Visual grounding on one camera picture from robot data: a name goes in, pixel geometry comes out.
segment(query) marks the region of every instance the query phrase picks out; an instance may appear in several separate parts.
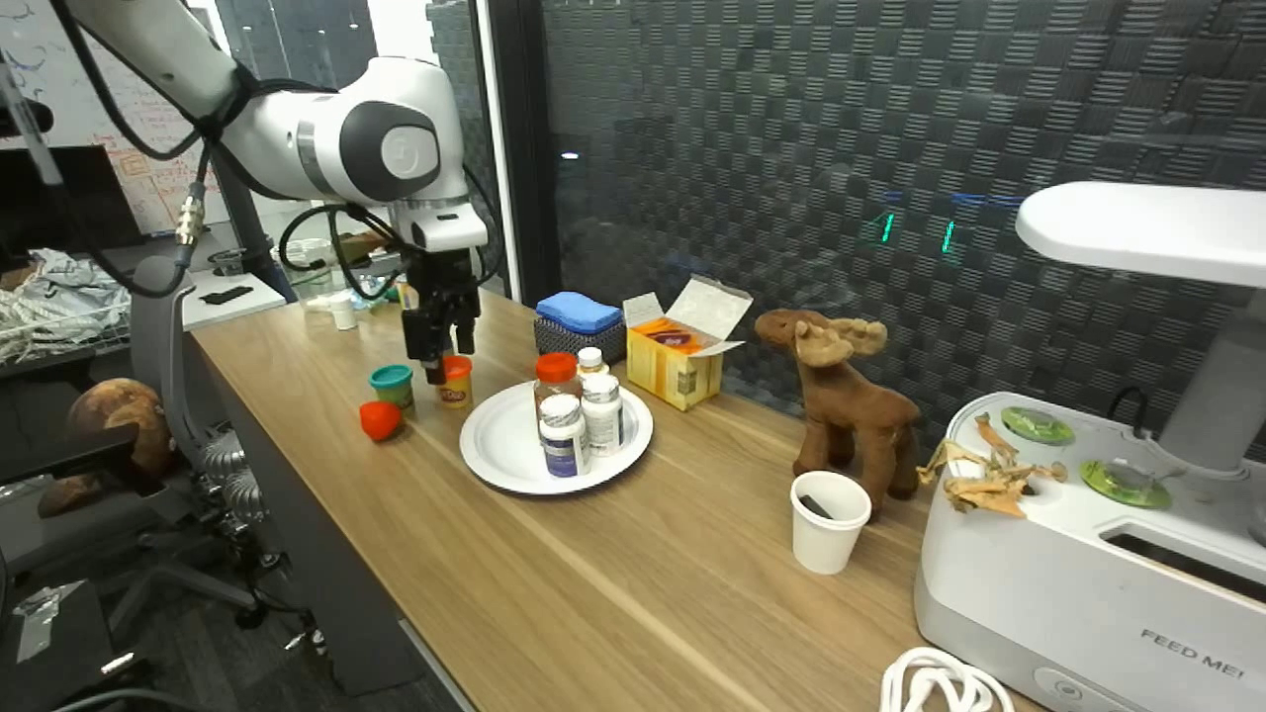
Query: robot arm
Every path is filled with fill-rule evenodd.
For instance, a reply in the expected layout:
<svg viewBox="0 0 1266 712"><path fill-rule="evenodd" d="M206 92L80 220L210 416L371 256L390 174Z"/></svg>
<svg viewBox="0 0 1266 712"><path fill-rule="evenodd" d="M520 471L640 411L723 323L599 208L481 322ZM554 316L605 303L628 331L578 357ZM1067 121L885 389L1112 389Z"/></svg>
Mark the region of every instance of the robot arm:
<svg viewBox="0 0 1266 712"><path fill-rule="evenodd" d="M429 39L429 5L371 0L380 53L342 92L264 88L177 0L56 0L165 93L252 188L390 204L420 308L404 312L409 357L438 385L438 357L471 351L481 298L466 248L486 225L466 202L457 93Z"/></svg>

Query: yellow box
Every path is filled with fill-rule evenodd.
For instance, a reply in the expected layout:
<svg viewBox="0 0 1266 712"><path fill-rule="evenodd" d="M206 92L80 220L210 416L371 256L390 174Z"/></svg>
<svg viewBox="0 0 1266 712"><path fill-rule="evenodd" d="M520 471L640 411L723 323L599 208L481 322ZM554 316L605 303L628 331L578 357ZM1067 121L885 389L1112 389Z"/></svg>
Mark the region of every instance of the yellow box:
<svg viewBox="0 0 1266 712"><path fill-rule="evenodd" d="M653 293L627 299L627 378L688 411L719 391L727 340L751 293L692 275L667 312Z"/></svg>

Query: bottle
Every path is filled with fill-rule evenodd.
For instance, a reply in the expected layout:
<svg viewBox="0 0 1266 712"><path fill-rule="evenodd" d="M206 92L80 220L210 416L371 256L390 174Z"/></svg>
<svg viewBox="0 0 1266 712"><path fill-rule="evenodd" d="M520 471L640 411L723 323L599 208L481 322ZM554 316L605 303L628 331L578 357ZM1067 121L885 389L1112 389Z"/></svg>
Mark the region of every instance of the bottle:
<svg viewBox="0 0 1266 712"><path fill-rule="evenodd" d="M586 411L586 442L590 451L612 451L627 442L627 401L622 378L609 373L595 373L583 378L583 411Z"/></svg>
<svg viewBox="0 0 1266 712"><path fill-rule="evenodd" d="M541 357L537 357L533 403L541 406L541 401L550 401L550 397L557 397L557 391L583 401L578 357L570 357L570 351L541 351Z"/></svg>
<svg viewBox="0 0 1266 712"><path fill-rule="evenodd" d="M586 376L595 376L595 373L609 373L609 368L601 365L601 347L583 347L583 351L578 351L578 378L586 385Z"/></svg>
<svg viewBox="0 0 1266 712"><path fill-rule="evenodd" d="M586 463L586 416L583 401L570 391L547 397L537 403L537 436L547 451L547 471L557 478L583 476Z"/></svg>

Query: wooden reindeer toy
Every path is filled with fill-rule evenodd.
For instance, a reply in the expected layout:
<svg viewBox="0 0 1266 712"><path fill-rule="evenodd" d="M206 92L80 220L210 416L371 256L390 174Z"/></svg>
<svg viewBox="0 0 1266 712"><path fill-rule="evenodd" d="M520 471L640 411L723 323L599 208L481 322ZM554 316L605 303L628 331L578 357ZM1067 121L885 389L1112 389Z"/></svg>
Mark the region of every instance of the wooden reindeer toy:
<svg viewBox="0 0 1266 712"><path fill-rule="evenodd" d="M755 340L792 351L798 368L805 442L792 471L850 471L874 509L882 498L909 498L917 403L870 385L850 361L885 347L880 322L833 322L812 308L755 316Z"/></svg>

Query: black tiled wall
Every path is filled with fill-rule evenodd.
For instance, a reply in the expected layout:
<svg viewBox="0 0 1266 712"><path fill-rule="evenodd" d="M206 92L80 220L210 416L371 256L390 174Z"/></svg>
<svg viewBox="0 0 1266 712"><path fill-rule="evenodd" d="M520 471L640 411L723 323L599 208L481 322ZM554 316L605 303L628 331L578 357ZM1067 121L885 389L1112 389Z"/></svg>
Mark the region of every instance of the black tiled wall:
<svg viewBox="0 0 1266 712"><path fill-rule="evenodd" d="M547 0L568 285L688 271L889 323L930 422L983 391L1152 427L1247 289L1067 269L1013 236L1074 179L1266 188L1266 0ZM794 411L755 343L727 389Z"/></svg>

